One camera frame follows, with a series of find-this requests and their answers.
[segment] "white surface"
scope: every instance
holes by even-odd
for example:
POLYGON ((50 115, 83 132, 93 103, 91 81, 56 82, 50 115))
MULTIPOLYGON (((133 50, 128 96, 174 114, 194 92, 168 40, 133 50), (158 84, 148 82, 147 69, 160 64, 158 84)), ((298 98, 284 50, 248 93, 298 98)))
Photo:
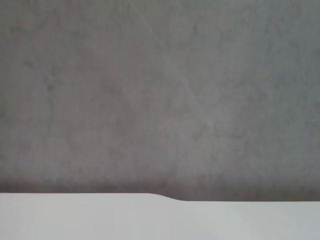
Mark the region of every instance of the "white surface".
POLYGON ((154 194, 0 194, 1 240, 313 240, 319 202, 196 202, 154 194))

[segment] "gray background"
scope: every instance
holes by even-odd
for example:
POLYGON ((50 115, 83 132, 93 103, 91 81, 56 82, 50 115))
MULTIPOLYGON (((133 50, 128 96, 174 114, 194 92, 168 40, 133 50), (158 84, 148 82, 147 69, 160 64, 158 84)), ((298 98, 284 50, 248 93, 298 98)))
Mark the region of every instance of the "gray background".
POLYGON ((0 192, 320 200, 319 0, 0 0, 0 192))

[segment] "gray wall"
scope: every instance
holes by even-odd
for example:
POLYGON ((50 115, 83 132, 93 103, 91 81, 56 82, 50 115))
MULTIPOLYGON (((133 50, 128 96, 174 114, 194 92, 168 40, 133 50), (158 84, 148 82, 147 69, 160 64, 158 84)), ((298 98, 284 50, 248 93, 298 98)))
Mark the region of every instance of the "gray wall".
POLYGON ((1 0, 0 191, 320 200, 319 0, 1 0))

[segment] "textured surface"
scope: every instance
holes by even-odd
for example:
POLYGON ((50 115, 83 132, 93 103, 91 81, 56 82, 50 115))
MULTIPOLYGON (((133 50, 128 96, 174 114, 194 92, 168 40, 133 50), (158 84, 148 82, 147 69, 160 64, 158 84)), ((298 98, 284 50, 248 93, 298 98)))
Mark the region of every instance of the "textured surface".
POLYGON ((0 191, 320 200, 319 13, 1 0, 0 191))

